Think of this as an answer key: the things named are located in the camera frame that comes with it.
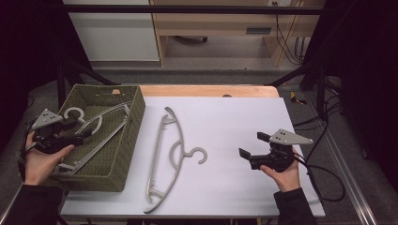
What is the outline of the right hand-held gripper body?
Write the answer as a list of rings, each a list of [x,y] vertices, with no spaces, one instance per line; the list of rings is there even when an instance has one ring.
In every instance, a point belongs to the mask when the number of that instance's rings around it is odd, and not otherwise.
[[[269,153],[267,155],[250,156],[249,163],[253,170],[259,170],[262,165],[270,167],[277,173],[285,171],[295,160],[294,144],[313,144],[314,141],[296,133],[279,129],[269,135]]]

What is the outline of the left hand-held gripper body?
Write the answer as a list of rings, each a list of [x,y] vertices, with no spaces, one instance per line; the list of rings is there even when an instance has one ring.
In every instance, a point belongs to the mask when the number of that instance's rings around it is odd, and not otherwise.
[[[64,147],[74,144],[77,139],[74,136],[64,137],[62,131],[72,129],[74,127],[66,127],[64,125],[65,118],[54,112],[45,109],[33,123],[32,129],[35,134],[33,141],[37,144],[36,148],[45,154],[54,154]]]

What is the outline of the grey plastic clothes hanger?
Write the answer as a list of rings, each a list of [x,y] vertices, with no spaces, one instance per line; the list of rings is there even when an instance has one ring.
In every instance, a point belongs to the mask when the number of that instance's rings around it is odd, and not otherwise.
[[[199,155],[198,164],[207,161],[207,151],[203,147],[187,150],[184,133],[178,117],[170,107],[164,108],[160,120],[149,174],[146,182],[145,197],[148,203],[146,215],[154,213],[172,191],[184,160]]]
[[[114,111],[118,110],[123,110],[125,115],[123,117],[123,120],[121,123],[104,139],[102,140],[99,144],[97,144],[90,152],[88,152],[84,157],[81,159],[74,161],[72,165],[68,165],[66,163],[60,163],[58,164],[55,169],[54,169],[54,174],[61,174],[61,175],[74,175],[77,173],[93,156],[95,156],[98,151],[108,142],[110,141],[116,134],[117,132],[126,125],[127,123],[127,117],[130,113],[129,106],[127,104],[121,103],[119,105],[116,105],[114,107],[111,107],[103,112],[100,112],[98,115],[94,116],[92,119],[89,121],[85,121],[81,116],[79,117],[79,121],[83,123],[82,127],[76,131],[76,134],[81,134],[82,130],[86,128],[91,122],[99,120],[96,128],[93,131],[93,134],[95,134],[101,127],[102,122],[103,122],[103,116],[107,113],[111,113]]]
[[[78,112],[79,113],[79,116],[77,117],[77,119],[79,120],[79,117],[81,116],[83,119],[84,119],[84,111],[82,110],[82,109],[80,109],[80,108],[78,108],[78,107],[70,107],[70,108],[68,108],[68,109],[66,109],[65,110],[65,112],[64,112],[64,118],[66,119],[66,118],[69,118],[69,114],[71,113],[71,112]],[[103,116],[103,122],[102,122],[102,125],[101,125],[101,127],[100,127],[100,129],[97,131],[97,132],[99,132],[100,130],[101,130],[101,128],[103,128],[104,127],[104,118],[105,117],[107,117],[109,114],[111,115],[111,116],[114,116],[115,115],[115,113],[121,118],[121,121],[123,120],[123,117],[124,117],[124,115],[125,115],[125,113],[124,113],[124,111],[123,110],[118,110],[118,111],[114,111],[114,112],[109,112],[109,113],[107,113],[107,114],[105,114],[104,116]],[[98,121],[99,120],[96,120],[96,121],[93,121],[93,122],[91,122],[86,128],[84,128],[82,131],[86,131],[86,130],[89,130],[89,129],[91,129],[92,130],[92,135],[95,135],[95,134],[93,134],[93,131],[94,131],[94,129],[96,128],[96,126],[97,126],[97,124],[98,124]]]

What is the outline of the green woven basket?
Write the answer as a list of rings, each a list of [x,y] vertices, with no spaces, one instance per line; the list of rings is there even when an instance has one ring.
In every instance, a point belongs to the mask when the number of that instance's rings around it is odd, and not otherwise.
[[[59,111],[64,116],[66,109],[78,107],[84,111],[84,119],[118,105],[128,103],[130,114],[126,125],[101,148],[74,175],[54,174],[50,182],[66,190],[73,191],[108,191],[120,192],[124,189],[130,169],[130,163],[137,142],[140,126],[145,113],[145,100],[141,89],[133,85],[84,85],[76,84]],[[77,118],[78,112],[71,112],[69,117]],[[95,135],[84,139],[82,145],[76,147],[62,161],[72,165],[81,159],[104,139],[120,123],[121,118],[115,113],[104,118],[104,127]],[[80,128],[65,132],[66,136],[75,134]]]

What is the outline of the person's right hand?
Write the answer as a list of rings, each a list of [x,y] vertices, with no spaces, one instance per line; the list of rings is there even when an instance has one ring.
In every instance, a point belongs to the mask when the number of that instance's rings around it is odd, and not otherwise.
[[[288,192],[300,188],[299,163],[295,160],[283,172],[275,172],[266,165],[262,165],[260,170],[275,181],[280,192]]]

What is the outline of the person's left hand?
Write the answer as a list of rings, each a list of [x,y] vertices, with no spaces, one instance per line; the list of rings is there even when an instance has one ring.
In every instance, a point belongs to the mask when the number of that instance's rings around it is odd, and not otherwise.
[[[68,145],[54,154],[45,154],[32,148],[25,157],[25,178],[23,183],[28,186],[41,186],[54,171],[61,160],[74,150],[73,144]]]

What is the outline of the yellow black tape piece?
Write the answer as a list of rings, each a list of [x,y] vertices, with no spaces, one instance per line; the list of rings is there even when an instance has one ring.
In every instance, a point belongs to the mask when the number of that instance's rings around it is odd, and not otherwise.
[[[297,103],[300,105],[307,105],[307,101],[306,100],[302,100],[302,99],[298,99],[295,92],[290,92],[290,100],[293,103]]]

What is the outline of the black metal stand leg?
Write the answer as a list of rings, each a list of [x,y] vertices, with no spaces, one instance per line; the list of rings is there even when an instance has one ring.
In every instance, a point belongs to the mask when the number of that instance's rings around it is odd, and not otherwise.
[[[298,75],[303,75],[299,84],[300,89],[303,91],[309,91],[317,84],[316,112],[322,120],[327,120],[327,111],[325,107],[326,74],[321,63],[307,63],[289,72],[280,79],[269,83],[268,86],[279,87],[293,78],[296,78]]]
[[[71,86],[74,84],[84,84],[81,77],[82,74],[87,75],[104,85],[116,85],[116,82],[112,82],[102,77],[92,68],[85,67],[76,61],[65,60],[59,64],[56,72],[58,108],[62,107],[67,97],[66,83],[69,83]]]

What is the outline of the black curtain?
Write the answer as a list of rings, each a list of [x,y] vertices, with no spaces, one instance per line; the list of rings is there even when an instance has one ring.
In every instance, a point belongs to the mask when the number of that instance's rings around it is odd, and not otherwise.
[[[326,0],[306,58],[327,41],[323,69],[343,82],[353,128],[398,188],[398,0]]]
[[[29,92],[56,79],[66,60],[90,63],[63,0],[0,0],[0,152]]]

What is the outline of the white cabinet panel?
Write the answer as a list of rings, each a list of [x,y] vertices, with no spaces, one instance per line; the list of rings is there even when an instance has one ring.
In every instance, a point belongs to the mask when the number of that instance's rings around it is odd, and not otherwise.
[[[92,62],[159,61],[150,13],[70,13]]]

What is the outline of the wooden cabinet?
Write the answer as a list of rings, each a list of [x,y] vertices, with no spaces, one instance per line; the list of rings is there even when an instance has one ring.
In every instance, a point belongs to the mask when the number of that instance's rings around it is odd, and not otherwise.
[[[326,0],[149,0],[152,6],[231,6],[321,8]],[[255,36],[266,42],[274,66],[286,57],[287,45],[294,37],[310,38],[317,15],[260,14],[185,14],[155,13],[157,34],[161,37],[182,36]],[[247,27],[271,27],[269,35],[247,35]]]

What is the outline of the aluminium floor rail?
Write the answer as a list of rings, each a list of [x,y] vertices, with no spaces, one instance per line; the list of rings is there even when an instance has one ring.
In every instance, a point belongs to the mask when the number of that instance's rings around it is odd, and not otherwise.
[[[331,159],[343,181],[346,193],[349,196],[361,224],[378,225],[371,207],[367,203],[354,174],[348,168],[348,164],[344,160],[340,148],[332,137],[331,132],[327,128],[323,128],[323,131],[325,132],[324,139]]]

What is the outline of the black horizontal frame bar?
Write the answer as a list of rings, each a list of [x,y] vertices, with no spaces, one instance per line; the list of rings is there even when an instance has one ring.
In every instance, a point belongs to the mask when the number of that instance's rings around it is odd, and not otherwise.
[[[264,14],[321,15],[322,7],[228,7],[228,6],[124,6],[64,5],[67,12],[82,13],[185,13],[185,14]]]

